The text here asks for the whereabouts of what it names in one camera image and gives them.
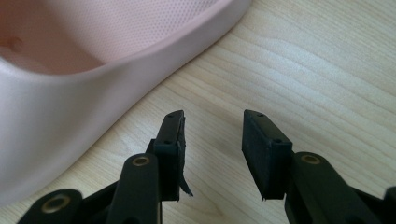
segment pink padded cup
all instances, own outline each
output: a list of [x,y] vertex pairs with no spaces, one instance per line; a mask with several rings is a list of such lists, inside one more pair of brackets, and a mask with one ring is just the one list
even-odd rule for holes
[[60,175],[249,4],[0,1],[0,206]]

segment light wood grain surface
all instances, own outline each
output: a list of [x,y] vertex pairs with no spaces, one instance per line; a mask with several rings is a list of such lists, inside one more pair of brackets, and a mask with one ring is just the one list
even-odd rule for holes
[[0,208],[14,223],[56,189],[84,196],[116,181],[163,117],[186,116],[185,176],[194,197],[163,204],[164,223],[288,223],[261,200],[241,151],[243,111],[266,114],[294,151],[324,156],[351,186],[396,185],[396,2],[254,0],[220,41],[134,105],[70,169]]

